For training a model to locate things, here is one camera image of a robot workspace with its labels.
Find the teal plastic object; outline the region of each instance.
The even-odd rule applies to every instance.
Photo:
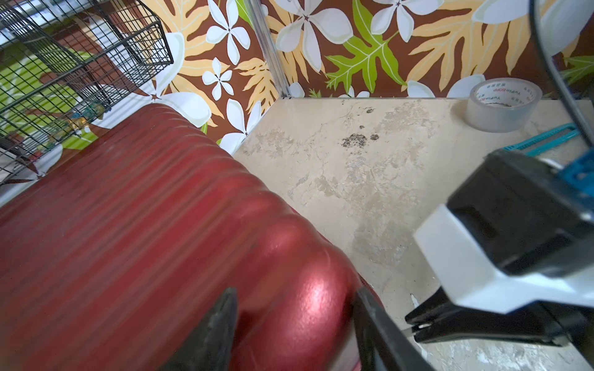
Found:
[[[553,139],[550,142],[546,142],[544,144],[538,145],[540,142],[554,137],[555,135],[559,134],[564,130],[569,130],[567,134],[564,134],[558,138]],[[554,129],[546,131],[542,134],[535,135],[530,139],[527,139],[523,142],[518,144],[508,145],[507,147],[503,147],[506,151],[525,151],[523,154],[528,157],[534,157],[540,155],[543,152],[546,152],[550,149],[557,147],[558,145],[567,142],[568,140],[580,135],[580,129],[577,128],[576,124],[570,122],[565,125],[558,126]]]
[[[559,172],[559,177],[581,193],[594,197],[594,148]]]

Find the white plumeria flower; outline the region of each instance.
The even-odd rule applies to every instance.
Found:
[[[241,133],[228,133],[221,139],[220,147],[229,154],[235,153],[248,134],[254,130],[262,118],[262,105],[260,101],[254,103],[252,112],[249,114],[248,126],[245,126],[244,108],[240,102],[234,99],[227,101],[227,120]]]
[[[468,98],[472,88],[485,81],[484,75],[471,75],[456,81],[447,93],[448,98]],[[414,80],[407,81],[407,91],[411,98],[435,98],[435,94],[425,84]]]
[[[304,98],[305,92],[300,83],[293,83],[289,85],[289,94],[293,98]]]
[[[230,69],[228,69],[221,76],[221,62],[217,57],[214,57],[213,59],[213,71],[214,73],[206,71],[202,75],[202,82],[204,83],[204,85],[211,85],[217,83],[213,89],[214,100],[219,100],[221,98],[221,85],[223,85],[223,88],[225,88],[227,94],[232,96],[233,87],[231,86],[231,84],[226,83],[225,81],[231,80],[231,75],[233,74],[233,72]]]
[[[249,49],[249,44],[251,43],[245,28],[233,27],[239,18],[237,3],[235,0],[227,0],[227,19],[229,22],[225,20],[225,16],[213,0],[208,0],[208,8],[210,9],[210,14],[213,16],[214,21],[220,24],[222,28],[219,26],[210,26],[208,31],[206,31],[206,42],[218,44],[225,38],[225,36],[227,36],[227,55],[229,56],[231,63],[237,65],[239,62],[239,49],[237,48],[233,37],[235,37],[237,41],[239,41],[239,44],[246,50]]]
[[[349,92],[339,95],[338,98],[355,98],[355,89],[350,86]],[[359,94],[357,94],[356,98],[369,98],[369,91],[361,91]]]
[[[35,161],[35,168],[39,174],[35,174],[34,171],[24,168],[18,174],[14,176],[14,180],[20,181],[21,183],[7,183],[0,187],[0,207],[4,206],[8,201],[15,198],[21,192],[31,187],[44,176],[52,166],[54,166],[58,160],[62,157],[62,144],[56,145],[50,152],[44,154]]]
[[[406,43],[412,36],[412,30],[415,28],[415,21],[412,16],[406,11],[412,11],[416,15],[426,15],[437,10],[444,0],[373,0],[379,4],[390,5],[387,8],[375,13],[371,20],[371,33],[374,35],[381,35],[392,23],[392,17],[396,12],[396,23],[398,24],[398,31],[400,37]]]
[[[204,99],[195,93],[186,91],[178,93],[163,94],[167,86],[173,81],[184,64],[184,35],[180,32],[165,34],[169,50],[173,56],[173,64],[165,67],[164,70],[155,76],[156,87],[152,80],[149,80],[140,87],[140,90],[148,94],[141,96],[131,93],[122,99],[112,110],[103,115],[102,120],[93,121],[93,125],[111,129],[122,120],[136,112],[139,108],[150,103],[166,104],[175,109],[194,126],[203,126],[211,116],[210,107]]]
[[[528,14],[530,0],[486,0],[472,20],[487,24],[513,21]],[[557,0],[541,17],[545,50],[553,56],[575,40],[594,13],[592,0]]]
[[[316,72],[322,68],[322,57],[312,24],[334,44],[345,43],[353,37],[353,27],[343,11],[329,8],[312,14],[321,2],[322,0],[305,0],[305,9],[303,9],[298,0],[276,0],[278,6],[297,16],[293,23],[288,24],[279,32],[276,39],[277,49],[286,53],[295,50],[301,39],[301,29],[303,28],[303,55]]]

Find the stained concrete floor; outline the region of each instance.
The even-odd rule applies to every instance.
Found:
[[[525,128],[491,134],[465,125],[464,110],[449,99],[280,100],[234,157],[343,249],[405,328],[414,302],[440,285],[412,233],[484,155],[570,121],[542,101]],[[584,149],[574,139],[546,156],[566,163]],[[572,346],[465,340],[419,351],[438,371],[592,370]]]

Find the yellow leaf pattern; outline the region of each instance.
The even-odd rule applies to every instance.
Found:
[[[505,55],[505,65],[507,66],[507,73],[511,75],[512,70],[516,66],[520,55],[528,45],[530,40],[530,21],[528,16],[518,18],[510,22],[510,28],[507,31],[507,53]]]
[[[185,50],[187,55],[199,55],[204,52],[208,52],[214,48],[214,44],[206,42],[206,34],[196,36],[190,41],[185,42]]]
[[[144,3],[161,18],[169,32],[181,32],[186,37],[196,31],[210,15],[206,5],[187,14],[194,7],[196,1],[170,0],[173,5],[173,13],[169,11],[167,4],[162,0],[145,0]]]
[[[489,67],[495,52],[499,49],[505,38],[507,26],[507,23],[487,25],[483,34],[482,56],[473,60],[473,63],[476,62],[476,68],[472,71],[473,74],[482,74]]]
[[[485,66],[485,64],[488,66],[492,55],[495,53],[495,51],[491,53],[491,50],[493,50],[493,48],[497,50],[499,47],[499,45],[495,44],[501,34],[500,31],[497,32],[497,30],[501,28],[501,25],[489,25],[492,27],[485,39],[487,45],[487,49],[485,50],[485,44],[482,38],[482,23],[474,22],[472,20],[472,13],[481,6],[481,4],[481,0],[445,1],[441,7],[442,9],[470,9],[470,11],[464,15],[455,15],[453,17],[442,18],[435,23],[424,24],[413,31],[413,36],[421,37],[433,37],[444,33],[447,34],[427,40],[409,53],[409,55],[414,55],[420,52],[429,51],[429,53],[410,70],[406,78],[407,81],[420,80],[425,76],[433,64],[437,63],[443,56],[441,61],[439,88],[440,90],[444,90],[450,82],[454,72],[454,49],[460,39],[464,40],[461,78],[472,75],[475,68],[479,65],[481,65],[481,68]]]
[[[228,64],[221,63],[221,72],[225,72],[228,68]],[[184,61],[179,73],[187,76],[202,76],[206,71],[213,72],[213,61],[210,59],[196,59]]]
[[[270,75],[268,65],[262,59],[252,58],[248,61],[241,62],[235,69],[244,71],[239,73],[243,76],[251,76],[244,87],[244,91],[255,86],[252,95],[249,97],[246,110],[251,111],[254,103],[260,101],[262,109],[265,111],[272,105],[272,102],[279,98],[279,94],[272,82],[272,75]]]

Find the red suitcase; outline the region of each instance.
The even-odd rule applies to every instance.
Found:
[[[149,105],[0,209],[2,368],[163,364],[226,287],[230,369],[326,369],[361,281],[306,219]]]

